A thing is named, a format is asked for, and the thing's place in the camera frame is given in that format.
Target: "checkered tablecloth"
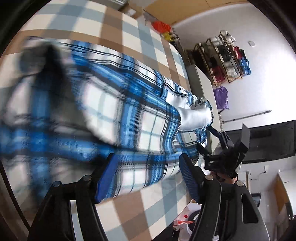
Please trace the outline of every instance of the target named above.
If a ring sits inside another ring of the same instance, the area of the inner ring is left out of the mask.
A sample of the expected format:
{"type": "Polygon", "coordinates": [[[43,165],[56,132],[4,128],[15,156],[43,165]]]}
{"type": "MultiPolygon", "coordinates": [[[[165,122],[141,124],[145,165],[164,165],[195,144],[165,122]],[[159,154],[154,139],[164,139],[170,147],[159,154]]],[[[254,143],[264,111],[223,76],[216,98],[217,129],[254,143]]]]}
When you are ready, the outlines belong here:
{"type": "MultiPolygon", "coordinates": [[[[27,36],[103,45],[141,61],[190,90],[181,56],[153,30],[94,1],[52,0],[23,26],[0,58],[0,110],[3,99],[13,88],[11,79],[18,75],[12,72],[11,66],[16,64],[21,43],[27,36]]],[[[8,177],[24,214],[32,220],[34,214],[29,210],[28,195],[14,188],[26,178],[18,176],[20,172],[22,170],[12,170],[8,177]]],[[[190,200],[179,172],[140,191],[106,200],[96,208],[110,241],[148,241],[165,229],[190,200]]],[[[83,240],[75,202],[72,202],[72,214],[76,240],[83,240]]]]}

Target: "blue and white plaid fabric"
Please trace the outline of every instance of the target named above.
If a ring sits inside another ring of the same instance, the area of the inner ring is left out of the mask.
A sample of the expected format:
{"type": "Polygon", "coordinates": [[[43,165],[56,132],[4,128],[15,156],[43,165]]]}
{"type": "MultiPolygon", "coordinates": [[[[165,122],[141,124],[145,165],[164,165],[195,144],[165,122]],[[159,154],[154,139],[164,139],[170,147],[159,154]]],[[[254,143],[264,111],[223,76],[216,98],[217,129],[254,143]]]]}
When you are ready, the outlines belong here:
{"type": "Polygon", "coordinates": [[[55,180],[91,173],[98,156],[115,153],[116,161],[98,190],[101,201],[176,174],[181,153],[196,162],[196,143],[206,145],[206,126],[178,131],[180,115],[166,98],[180,97],[188,109],[212,109],[209,102],[127,55],[31,37],[20,70],[1,115],[0,154],[6,170],[28,177],[19,189],[29,188],[37,202],[55,180]]]}

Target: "human hand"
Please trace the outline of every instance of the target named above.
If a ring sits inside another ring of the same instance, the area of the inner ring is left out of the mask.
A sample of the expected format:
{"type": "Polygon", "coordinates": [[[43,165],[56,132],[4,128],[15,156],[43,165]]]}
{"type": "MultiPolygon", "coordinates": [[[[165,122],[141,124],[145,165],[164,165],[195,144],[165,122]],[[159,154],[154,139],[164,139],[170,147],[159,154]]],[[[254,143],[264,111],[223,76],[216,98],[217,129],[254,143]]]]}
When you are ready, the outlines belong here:
{"type": "Polygon", "coordinates": [[[212,172],[211,171],[211,175],[217,179],[217,176],[219,176],[219,182],[225,182],[225,183],[229,183],[229,184],[234,184],[237,181],[237,177],[231,179],[230,177],[228,177],[226,174],[220,173],[220,172],[212,172]]]}

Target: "metal bolt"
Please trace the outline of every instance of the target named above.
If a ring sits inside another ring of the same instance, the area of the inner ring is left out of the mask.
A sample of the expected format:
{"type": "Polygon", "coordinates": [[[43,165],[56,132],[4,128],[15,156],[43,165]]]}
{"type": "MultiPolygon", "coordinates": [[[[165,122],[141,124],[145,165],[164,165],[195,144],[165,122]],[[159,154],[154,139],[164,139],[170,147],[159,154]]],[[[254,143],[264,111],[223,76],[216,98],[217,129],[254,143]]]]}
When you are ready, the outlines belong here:
{"type": "Polygon", "coordinates": [[[205,178],[208,180],[208,181],[212,181],[214,180],[214,177],[212,175],[206,175],[205,178]]]}
{"type": "Polygon", "coordinates": [[[238,185],[239,187],[243,187],[243,186],[244,186],[244,183],[243,183],[242,181],[237,181],[237,185],[238,185]]]}
{"type": "Polygon", "coordinates": [[[55,181],[53,184],[52,184],[55,188],[59,187],[61,185],[61,182],[60,181],[55,181]]]}
{"type": "Polygon", "coordinates": [[[87,182],[87,181],[90,181],[90,180],[91,180],[91,175],[85,175],[85,176],[83,177],[83,180],[85,180],[86,182],[87,182]]]}

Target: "wall socket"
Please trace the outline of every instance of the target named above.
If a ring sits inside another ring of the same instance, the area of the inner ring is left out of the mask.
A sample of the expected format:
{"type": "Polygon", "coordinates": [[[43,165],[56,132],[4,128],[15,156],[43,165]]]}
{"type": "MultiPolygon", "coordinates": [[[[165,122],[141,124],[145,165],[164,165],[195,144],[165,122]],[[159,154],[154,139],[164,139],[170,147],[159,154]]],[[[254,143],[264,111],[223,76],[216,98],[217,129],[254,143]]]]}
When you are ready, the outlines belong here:
{"type": "Polygon", "coordinates": [[[264,173],[267,173],[269,169],[269,165],[264,166],[264,173]]]}

